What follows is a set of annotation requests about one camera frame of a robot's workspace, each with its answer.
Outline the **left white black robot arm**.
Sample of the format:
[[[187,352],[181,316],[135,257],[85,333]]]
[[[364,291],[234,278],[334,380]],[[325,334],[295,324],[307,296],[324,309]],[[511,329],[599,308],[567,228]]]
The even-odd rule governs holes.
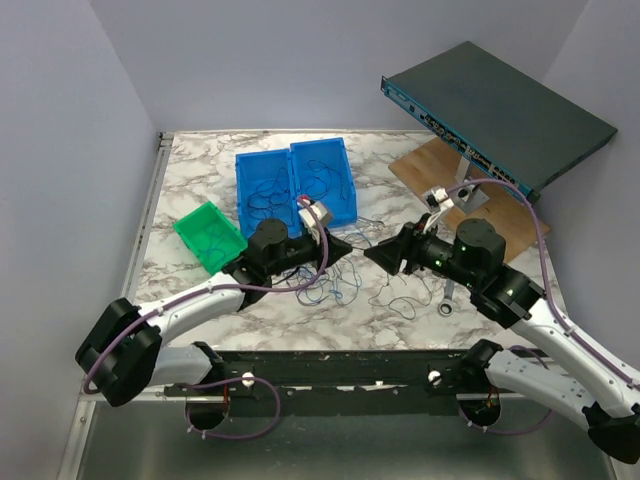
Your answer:
[[[349,243],[328,230],[291,238],[277,219],[262,221],[247,247],[208,280],[164,300],[108,304],[76,351],[86,377],[83,390],[118,407],[146,387],[189,384],[201,395],[222,380],[210,348],[169,349],[171,341],[216,317],[239,312],[276,292],[272,279],[304,265],[321,272],[351,253]]]

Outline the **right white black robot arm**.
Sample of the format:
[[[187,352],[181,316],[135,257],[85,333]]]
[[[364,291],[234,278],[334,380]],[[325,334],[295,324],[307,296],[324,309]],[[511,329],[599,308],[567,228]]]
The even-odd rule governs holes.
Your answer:
[[[528,340],[565,373],[529,366],[490,343],[481,357],[464,362],[460,379],[469,390],[489,385],[520,393],[572,420],[610,457],[639,460],[639,372],[587,335],[558,310],[550,293],[504,262],[505,239],[482,219],[463,221],[453,242],[407,223],[400,232],[366,249],[365,255],[390,275],[429,269],[466,287],[487,319]]]

